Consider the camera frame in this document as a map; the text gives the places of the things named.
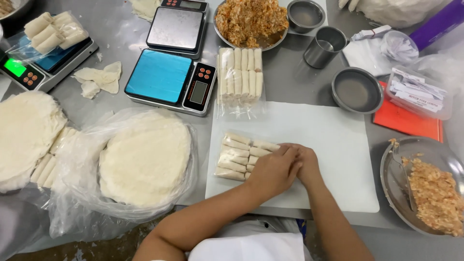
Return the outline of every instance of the plastic container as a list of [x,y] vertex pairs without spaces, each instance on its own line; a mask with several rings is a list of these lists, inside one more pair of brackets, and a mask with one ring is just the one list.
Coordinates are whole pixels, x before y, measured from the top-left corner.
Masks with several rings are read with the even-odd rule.
[[[412,93],[407,93],[407,97],[404,97],[404,91],[394,91],[395,89],[392,88],[393,81],[405,83],[406,87],[417,87],[416,90],[419,91],[421,91],[421,88],[423,88],[422,91],[424,91],[425,88],[432,88],[434,89],[432,92],[438,92],[439,96],[441,94],[443,100],[439,99],[435,95],[432,95],[432,98],[419,96],[417,95],[417,92],[415,92],[416,90],[411,90],[411,88],[408,88],[408,90],[410,90]],[[393,67],[392,73],[390,74],[390,79],[388,80],[388,86],[385,89],[385,93],[387,94],[385,96],[387,100],[391,101],[399,107],[414,112],[419,116],[431,117],[440,120],[447,120],[451,118],[453,94],[449,92],[449,90],[446,90],[443,84],[427,78],[420,73],[412,71],[404,66],[397,65]]]
[[416,43],[406,34],[389,31],[383,36],[380,52],[390,61],[408,64],[419,57]]

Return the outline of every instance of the kitchen scale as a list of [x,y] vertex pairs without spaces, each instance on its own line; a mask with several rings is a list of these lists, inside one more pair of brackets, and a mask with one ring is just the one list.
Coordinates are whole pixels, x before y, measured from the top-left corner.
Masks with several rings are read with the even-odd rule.
[[148,32],[148,47],[198,59],[205,41],[208,13],[206,2],[163,0]]
[[[20,46],[27,46],[29,43],[26,36],[19,39]],[[49,56],[27,64],[20,62],[24,60],[23,57],[27,58],[27,51],[21,54],[21,58],[9,53],[5,55],[4,51],[0,51],[0,72],[26,91],[48,92],[97,49],[98,45],[88,37],[66,50],[58,48]]]
[[202,117],[215,80],[214,66],[144,49],[124,92],[134,102]]

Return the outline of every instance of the metal tray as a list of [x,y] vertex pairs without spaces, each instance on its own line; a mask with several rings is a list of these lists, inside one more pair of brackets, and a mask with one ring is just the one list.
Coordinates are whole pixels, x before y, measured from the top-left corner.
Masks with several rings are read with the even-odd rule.
[[[225,2],[226,2],[225,0],[222,1],[219,4],[219,6],[224,4]],[[214,14],[213,14],[214,30],[216,30],[216,33],[218,34],[218,36],[221,37],[221,39],[224,42],[226,42],[229,46],[237,47],[237,46],[231,44],[229,41],[227,41],[218,30],[218,26],[216,25],[216,15],[218,14],[218,7],[216,7],[216,10],[214,11]],[[267,51],[267,50],[270,50],[270,49],[276,47],[277,45],[279,45],[285,39],[285,37],[287,36],[287,33],[288,33],[288,28],[283,30],[283,31],[279,31],[279,32],[277,32],[275,34],[272,34],[267,38],[265,38],[263,36],[260,36],[256,40],[256,42],[259,44],[259,47],[261,47],[263,49],[263,51]]]
[[[413,158],[413,155],[423,153],[423,156],[418,157],[422,161],[452,173],[454,180],[456,180],[456,191],[464,196],[464,165],[448,146],[434,139],[421,136],[404,137],[397,141],[400,143],[400,156]],[[443,232],[428,227],[409,208],[406,177],[399,165],[393,160],[392,153],[389,153],[391,149],[392,145],[389,145],[380,164],[380,180],[390,206],[414,230],[425,235],[445,235]]]

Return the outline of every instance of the stainless steel table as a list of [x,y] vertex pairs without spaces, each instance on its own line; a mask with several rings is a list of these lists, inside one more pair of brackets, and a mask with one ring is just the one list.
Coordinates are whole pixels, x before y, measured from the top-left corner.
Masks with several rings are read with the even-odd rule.
[[[37,14],[42,11],[59,13],[72,10],[72,13],[79,17],[84,28],[89,31],[91,37],[99,44],[98,52],[103,55],[102,62],[99,62],[96,55],[92,55],[80,68],[103,69],[110,63],[122,62],[120,91],[116,95],[102,91],[93,100],[83,98],[80,94],[82,91],[80,84],[70,77],[65,78],[50,92],[61,104],[70,121],[77,127],[84,127],[95,122],[108,111],[146,106],[131,102],[123,92],[141,50],[146,48],[145,39],[150,27],[150,23],[131,14],[130,2],[114,0],[38,0],[38,2],[40,4],[36,5],[37,8],[34,11]],[[360,30],[371,29],[368,24],[369,20],[363,14],[350,13],[346,9],[339,10],[337,1],[327,1],[327,9],[329,25],[341,29],[348,37]],[[345,67],[346,64],[339,55],[323,70],[309,67],[302,57],[310,41],[310,37],[289,34],[280,46],[263,53],[267,100],[336,106],[330,94],[330,83],[335,72]],[[217,36],[212,24],[208,24],[201,61],[215,64],[214,56],[219,45],[225,46],[225,43]],[[10,86],[5,97],[19,91],[19,87]],[[190,122],[198,133],[200,165],[198,182],[178,202],[179,205],[190,205],[205,197],[212,111],[210,110],[203,118],[186,114],[179,114],[179,116]],[[353,225],[409,229],[389,207],[379,179],[380,159],[387,147],[387,140],[402,137],[404,134],[373,124],[372,116],[366,116],[365,120],[380,211],[374,214],[346,212],[345,216]],[[302,219],[312,218],[311,211],[307,209],[260,207],[254,213]]]

